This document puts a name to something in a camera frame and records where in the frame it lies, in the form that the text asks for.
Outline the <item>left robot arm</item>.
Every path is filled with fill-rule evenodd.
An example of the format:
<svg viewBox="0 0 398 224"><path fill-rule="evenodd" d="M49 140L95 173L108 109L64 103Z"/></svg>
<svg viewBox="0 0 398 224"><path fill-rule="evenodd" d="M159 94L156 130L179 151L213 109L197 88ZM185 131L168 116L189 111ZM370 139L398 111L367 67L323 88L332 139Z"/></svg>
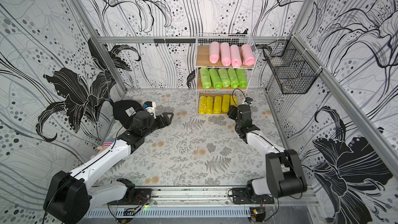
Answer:
<svg viewBox="0 0 398 224"><path fill-rule="evenodd" d="M70 172L60 171L53 176L43 205L45 213L64 224L76 224L98 206L111 202L132 203L136 196L135 185L130 180L119 178L100 187L94 183L136 151L147 136L169 126L173 117L173 113L156 116L146 110L135 113L130 128L117 135L102 153Z"/></svg>

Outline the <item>yellow roll front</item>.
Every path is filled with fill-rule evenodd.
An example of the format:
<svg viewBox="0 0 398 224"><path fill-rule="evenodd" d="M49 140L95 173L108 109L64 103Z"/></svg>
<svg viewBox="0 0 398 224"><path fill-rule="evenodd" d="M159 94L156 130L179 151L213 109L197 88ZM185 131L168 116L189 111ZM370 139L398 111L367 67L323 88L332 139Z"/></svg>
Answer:
<svg viewBox="0 0 398 224"><path fill-rule="evenodd" d="M215 96L214 97L214 104L213 104L213 114L220 114L221 113L221 106L222 106L222 97Z"/></svg>

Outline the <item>green roll front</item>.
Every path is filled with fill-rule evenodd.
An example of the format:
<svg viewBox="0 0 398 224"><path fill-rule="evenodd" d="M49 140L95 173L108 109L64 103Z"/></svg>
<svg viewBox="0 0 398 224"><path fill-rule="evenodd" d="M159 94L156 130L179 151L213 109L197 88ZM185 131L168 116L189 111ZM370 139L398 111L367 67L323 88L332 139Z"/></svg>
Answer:
<svg viewBox="0 0 398 224"><path fill-rule="evenodd" d="M235 71L234 68L229 68L228 69L228 76L229 76L229 79L230 79L230 86L233 89L238 88L239 81L238 81L237 74L236 74L236 71Z"/></svg>

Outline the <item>green roll dark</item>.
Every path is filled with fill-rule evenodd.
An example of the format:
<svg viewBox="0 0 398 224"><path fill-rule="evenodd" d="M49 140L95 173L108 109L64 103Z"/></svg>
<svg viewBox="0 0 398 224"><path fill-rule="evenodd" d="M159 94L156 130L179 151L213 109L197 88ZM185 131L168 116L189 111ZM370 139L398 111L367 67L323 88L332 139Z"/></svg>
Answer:
<svg viewBox="0 0 398 224"><path fill-rule="evenodd" d="M218 71L215 68L211 68L209 70L209 75L211 78L212 85L215 89L221 89L223 84L218 74Z"/></svg>

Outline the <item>pale green roll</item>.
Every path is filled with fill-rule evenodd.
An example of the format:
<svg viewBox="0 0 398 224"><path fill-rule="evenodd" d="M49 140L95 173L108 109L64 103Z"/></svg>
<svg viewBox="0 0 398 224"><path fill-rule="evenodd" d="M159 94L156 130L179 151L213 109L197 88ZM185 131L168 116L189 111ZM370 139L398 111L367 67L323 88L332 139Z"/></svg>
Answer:
<svg viewBox="0 0 398 224"><path fill-rule="evenodd" d="M224 88L229 87L230 86L230 79L229 79L229 76L228 76L228 70L226 68L219 68L218 69L218 74L219 74L219 77L221 79L222 86Z"/></svg>

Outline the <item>yellow roll with label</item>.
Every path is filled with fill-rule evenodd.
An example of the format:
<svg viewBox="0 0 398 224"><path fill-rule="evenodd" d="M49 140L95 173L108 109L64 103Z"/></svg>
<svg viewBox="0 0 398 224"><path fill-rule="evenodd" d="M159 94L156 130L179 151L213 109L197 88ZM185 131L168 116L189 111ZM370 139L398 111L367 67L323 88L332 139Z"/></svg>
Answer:
<svg viewBox="0 0 398 224"><path fill-rule="evenodd" d="M198 113L199 114L205 114L206 113L206 96L200 96L199 97L199 108L198 108Z"/></svg>

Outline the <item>pink roll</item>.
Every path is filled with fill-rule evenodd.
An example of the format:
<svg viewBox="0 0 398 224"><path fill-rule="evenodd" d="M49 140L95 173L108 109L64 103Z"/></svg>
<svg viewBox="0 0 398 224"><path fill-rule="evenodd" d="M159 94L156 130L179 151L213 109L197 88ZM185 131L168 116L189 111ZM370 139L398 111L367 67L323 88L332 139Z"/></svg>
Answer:
<svg viewBox="0 0 398 224"><path fill-rule="evenodd" d="M243 55L243 65L252 66L256 62L255 55L252 51L252 48L249 44L244 44L241 47L242 55Z"/></svg>
<svg viewBox="0 0 398 224"><path fill-rule="evenodd" d="M221 63L223 66L228 67L231 65L230 45L228 43L220 44Z"/></svg>
<svg viewBox="0 0 398 224"><path fill-rule="evenodd" d="M209 45L209 61L212 64L218 63L220 59L220 45L217 41L212 42Z"/></svg>
<svg viewBox="0 0 398 224"><path fill-rule="evenodd" d="M233 68L241 67L242 61L240 56L240 50L237 45L230 46L230 55L231 55L231 65Z"/></svg>

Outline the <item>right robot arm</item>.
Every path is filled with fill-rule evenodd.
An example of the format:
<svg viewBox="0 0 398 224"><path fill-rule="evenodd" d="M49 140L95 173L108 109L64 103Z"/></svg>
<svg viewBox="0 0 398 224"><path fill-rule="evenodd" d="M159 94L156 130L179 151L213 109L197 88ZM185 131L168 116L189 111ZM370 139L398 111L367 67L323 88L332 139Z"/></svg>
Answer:
<svg viewBox="0 0 398 224"><path fill-rule="evenodd" d="M265 158L265 176L248 181L249 196L271 195L278 199L307 191L298 153L278 146L267 138L253 124L249 105L230 106L228 117L235 121L239 138Z"/></svg>

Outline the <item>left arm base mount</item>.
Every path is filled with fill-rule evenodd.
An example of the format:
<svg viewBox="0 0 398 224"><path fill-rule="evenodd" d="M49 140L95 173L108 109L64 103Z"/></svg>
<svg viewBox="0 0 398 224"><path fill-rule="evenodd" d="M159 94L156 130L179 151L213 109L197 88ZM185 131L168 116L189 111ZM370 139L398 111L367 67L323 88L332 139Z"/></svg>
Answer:
<svg viewBox="0 0 398 224"><path fill-rule="evenodd" d="M126 193L124 197L118 201L115 201L117 205L141 206L150 200L152 194L151 188L136 188L134 183L125 178L119 178L117 179L117 182L120 182L126 186Z"/></svg>

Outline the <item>green roll sideways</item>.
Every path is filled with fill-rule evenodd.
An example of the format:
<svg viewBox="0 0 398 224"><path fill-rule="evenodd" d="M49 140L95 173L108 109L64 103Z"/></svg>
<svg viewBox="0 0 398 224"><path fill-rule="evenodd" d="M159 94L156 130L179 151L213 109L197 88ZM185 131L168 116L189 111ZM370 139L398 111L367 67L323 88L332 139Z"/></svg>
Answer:
<svg viewBox="0 0 398 224"><path fill-rule="evenodd" d="M239 82L239 87L246 88L248 86L246 70L243 68L237 68L235 72Z"/></svg>

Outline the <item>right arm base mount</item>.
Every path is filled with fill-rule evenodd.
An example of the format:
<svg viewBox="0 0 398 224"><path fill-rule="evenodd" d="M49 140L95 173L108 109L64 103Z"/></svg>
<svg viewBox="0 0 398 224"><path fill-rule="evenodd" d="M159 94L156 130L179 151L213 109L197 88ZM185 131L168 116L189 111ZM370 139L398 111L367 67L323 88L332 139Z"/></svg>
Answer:
<svg viewBox="0 0 398 224"><path fill-rule="evenodd" d="M232 188L228 191L228 197L231 198L233 203L236 205L266 205L275 203L275 200L271 195L253 195L246 188Z"/></svg>

